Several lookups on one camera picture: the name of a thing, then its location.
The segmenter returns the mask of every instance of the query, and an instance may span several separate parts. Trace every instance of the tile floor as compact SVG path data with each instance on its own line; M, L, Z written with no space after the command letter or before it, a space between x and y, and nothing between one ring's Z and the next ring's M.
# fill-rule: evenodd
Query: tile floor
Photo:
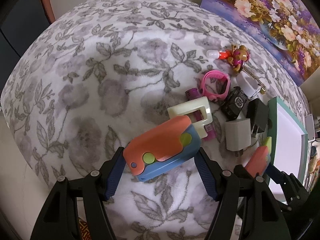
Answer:
M0 208L23 240L29 240L49 191L26 163L0 113Z

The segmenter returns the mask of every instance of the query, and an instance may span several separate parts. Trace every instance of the pink watch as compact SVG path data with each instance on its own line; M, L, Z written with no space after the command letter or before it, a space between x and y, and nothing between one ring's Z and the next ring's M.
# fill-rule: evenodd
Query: pink watch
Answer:
M226 90L224 91L224 93L223 94L214 94L214 93L209 92L205 88L205 80L207 78L217 78L217 79L220 79L220 80L226 82L227 85L226 85ZM229 75L226 73L223 73L219 70L211 70L208 73L206 73L204 75L204 77L202 78L201 85L200 85L200 93L202 96L207 97L210 101L224 100L224 99L226 99L226 97L229 93L229 88L230 88Z

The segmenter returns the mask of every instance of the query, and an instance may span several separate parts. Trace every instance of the green circle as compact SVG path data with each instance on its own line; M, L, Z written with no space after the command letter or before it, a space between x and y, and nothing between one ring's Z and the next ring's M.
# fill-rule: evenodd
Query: green circle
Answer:
M192 136L191 136L191 134L189 134L187 132L180 135L180 142L183 147L189 145L191 143L191 140L192 140Z
M143 161L146 163L146 164L151 164L155 161L155 157L152 153L145 153L143 155Z

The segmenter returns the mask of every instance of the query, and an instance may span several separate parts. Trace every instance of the flower painting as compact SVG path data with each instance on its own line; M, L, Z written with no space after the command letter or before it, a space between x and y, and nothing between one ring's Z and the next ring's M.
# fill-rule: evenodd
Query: flower painting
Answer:
M203 0L250 34L301 85L320 65L320 29L301 0Z

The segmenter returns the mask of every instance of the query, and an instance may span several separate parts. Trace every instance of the purple tube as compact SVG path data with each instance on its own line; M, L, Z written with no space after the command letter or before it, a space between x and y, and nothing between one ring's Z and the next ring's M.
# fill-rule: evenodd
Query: purple tube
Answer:
M197 88L191 88L191 89L187 90L186 96L187 96L188 101L201 97ZM193 116L195 117L196 121L201 121L203 119L203 116L202 116L200 110L193 112ZM204 129L207 132L208 136L203 138L203 140L209 141L209 140L212 140L216 137L216 132L212 126L212 123L206 124L204 126Z

